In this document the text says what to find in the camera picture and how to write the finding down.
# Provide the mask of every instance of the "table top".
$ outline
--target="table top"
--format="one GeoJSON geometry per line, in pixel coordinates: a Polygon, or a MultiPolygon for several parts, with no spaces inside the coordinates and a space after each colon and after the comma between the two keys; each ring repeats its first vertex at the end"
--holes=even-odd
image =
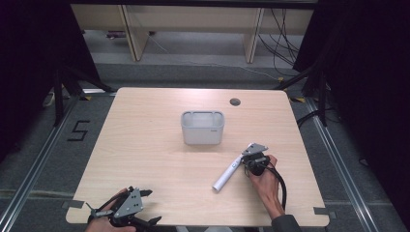
{"type": "MultiPolygon", "coordinates": [[[[159,225],[269,226],[271,220],[243,166],[216,193],[212,185],[251,142],[269,147],[287,187],[286,213],[301,226],[326,226],[327,216],[289,100],[282,91],[122,88],[108,112],[74,200],[100,207],[120,189],[150,189],[138,218],[159,225]],[[230,104],[239,99],[241,104],[230,104]],[[218,110],[225,125],[218,145],[184,143],[181,115],[218,110]]],[[[90,210],[69,208],[85,223],[90,210]]]]}

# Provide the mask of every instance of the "white bin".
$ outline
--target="white bin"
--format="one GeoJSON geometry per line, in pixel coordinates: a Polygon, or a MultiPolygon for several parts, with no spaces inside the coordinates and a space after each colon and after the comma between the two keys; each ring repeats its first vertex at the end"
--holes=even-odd
{"type": "Polygon", "coordinates": [[[219,111],[186,111],[181,126],[186,144],[220,144],[224,116],[219,111]]]}

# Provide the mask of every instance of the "black sleeve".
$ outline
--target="black sleeve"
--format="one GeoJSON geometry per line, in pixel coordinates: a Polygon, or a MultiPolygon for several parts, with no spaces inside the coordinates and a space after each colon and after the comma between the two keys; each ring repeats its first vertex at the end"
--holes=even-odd
{"type": "Polygon", "coordinates": [[[302,232],[298,222],[292,215],[284,215],[272,220],[275,232],[302,232]]]}

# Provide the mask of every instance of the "white cylinder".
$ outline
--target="white cylinder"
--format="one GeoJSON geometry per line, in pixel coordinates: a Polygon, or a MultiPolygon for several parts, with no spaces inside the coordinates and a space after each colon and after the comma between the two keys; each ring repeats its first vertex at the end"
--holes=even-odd
{"type": "Polygon", "coordinates": [[[212,186],[214,191],[219,192],[222,189],[222,187],[229,180],[229,178],[232,176],[232,174],[235,172],[235,170],[241,165],[242,157],[243,157],[243,155],[240,155],[239,157],[237,157],[228,166],[228,168],[226,168],[226,170],[223,172],[223,174],[220,176],[220,178],[212,186]]]}

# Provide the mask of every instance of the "hand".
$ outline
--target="hand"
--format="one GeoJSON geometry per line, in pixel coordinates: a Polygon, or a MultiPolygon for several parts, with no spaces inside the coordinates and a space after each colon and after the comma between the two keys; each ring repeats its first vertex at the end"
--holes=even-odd
{"type": "MultiPolygon", "coordinates": [[[[116,195],[124,191],[127,191],[127,189],[126,188],[122,189],[116,195]]],[[[115,201],[109,203],[102,210],[107,211],[111,209],[114,203],[115,201]]],[[[99,218],[92,219],[90,221],[90,224],[88,224],[87,229],[85,230],[85,232],[135,232],[135,231],[136,229],[133,226],[126,226],[126,227],[112,226],[111,222],[109,222],[108,220],[108,217],[99,217],[99,218]]]]}
{"type": "MultiPolygon", "coordinates": [[[[276,166],[278,160],[272,155],[268,155],[268,157],[271,159],[271,163],[268,166],[276,166]]],[[[278,199],[278,178],[271,171],[266,169],[260,176],[255,176],[252,173],[249,173],[249,178],[271,219],[284,215],[284,210],[278,199]]]]}

